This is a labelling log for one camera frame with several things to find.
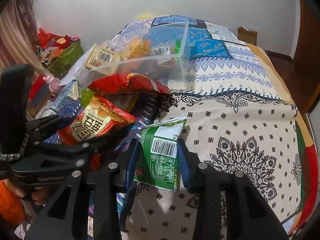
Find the orange sleeve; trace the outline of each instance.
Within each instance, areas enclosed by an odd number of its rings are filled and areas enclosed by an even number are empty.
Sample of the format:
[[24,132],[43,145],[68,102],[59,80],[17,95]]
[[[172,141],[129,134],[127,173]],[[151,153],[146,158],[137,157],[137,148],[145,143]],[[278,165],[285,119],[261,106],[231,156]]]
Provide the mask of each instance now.
[[8,224],[16,227],[25,218],[20,198],[11,193],[0,180],[0,214]]

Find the bed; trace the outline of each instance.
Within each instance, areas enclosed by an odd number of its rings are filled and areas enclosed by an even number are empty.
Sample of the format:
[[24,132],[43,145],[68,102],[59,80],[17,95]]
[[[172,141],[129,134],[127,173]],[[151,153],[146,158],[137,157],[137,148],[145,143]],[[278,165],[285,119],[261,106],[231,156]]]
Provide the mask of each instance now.
[[[189,22],[191,33],[187,90],[176,91],[162,101],[140,96],[139,107],[131,112],[138,117],[137,121],[116,150],[125,150],[131,138],[138,138],[141,128],[148,124],[186,116],[181,138],[188,149],[220,171],[243,171],[288,235],[293,236],[315,206],[317,155],[305,122],[264,51],[239,41],[225,27],[176,15],[130,23],[116,36],[185,21]],[[72,81],[56,102],[48,102],[37,117],[55,112],[77,114],[81,110],[79,100],[70,92],[79,87]],[[54,135],[48,142],[58,140],[58,135]],[[126,196],[117,197],[121,212]],[[192,239],[197,205],[198,195],[189,194],[182,182],[176,193],[138,182],[122,239]],[[89,239],[93,237],[93,208],[92,196]],[[221,218],[221,239],[225,239],[223,192]]]

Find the metal bolt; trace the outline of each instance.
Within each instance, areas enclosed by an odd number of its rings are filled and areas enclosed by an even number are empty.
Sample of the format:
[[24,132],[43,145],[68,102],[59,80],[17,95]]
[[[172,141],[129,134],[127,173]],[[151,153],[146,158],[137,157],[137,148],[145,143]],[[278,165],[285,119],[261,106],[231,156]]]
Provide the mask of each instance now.
[[72,177],[76,178],[76,177],[79,177],[81,175],[81,171],[74,171],[72,173]]
[[235,175],[239,178],[243,177],[243,172],[242,171],[235,171]]
[[81,167],[83,164],[84,164],[84,159],[79,159],[79,160],[77,160],[77,162],[76,162],[76,166],[77,166],[77,167]]
[[208,167],[208,165],[206,163],[199,163],[198,167],[204,170]]
[[118,163],[109,163],[108,167],[110,169],[115,169],[116,167],[118,167]]
[[82,148],[88,148],[89,145],[90,145],[90,143],[84,143],[81,147]]

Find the pink curtain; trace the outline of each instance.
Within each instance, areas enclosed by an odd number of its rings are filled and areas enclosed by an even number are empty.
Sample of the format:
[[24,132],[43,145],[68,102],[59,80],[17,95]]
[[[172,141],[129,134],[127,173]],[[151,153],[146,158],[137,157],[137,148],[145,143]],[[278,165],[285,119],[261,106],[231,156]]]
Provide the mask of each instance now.
[[37,26],[30,0],[10,0],[0,14],[0,73],[3,68],[28,63],[34,80],[46,73],[36,56]]

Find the white wall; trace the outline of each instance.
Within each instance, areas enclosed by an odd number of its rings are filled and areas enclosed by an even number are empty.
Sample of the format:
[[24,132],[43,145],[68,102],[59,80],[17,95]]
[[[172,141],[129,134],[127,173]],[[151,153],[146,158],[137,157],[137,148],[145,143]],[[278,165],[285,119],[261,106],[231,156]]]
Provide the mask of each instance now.
[[35,0],[34,12],[45,31],[79,36],[84,50],[148,13],[203,19],[235,34],[244,25],[258,31],[261,48],[291,55],[296,6],[295,0]]

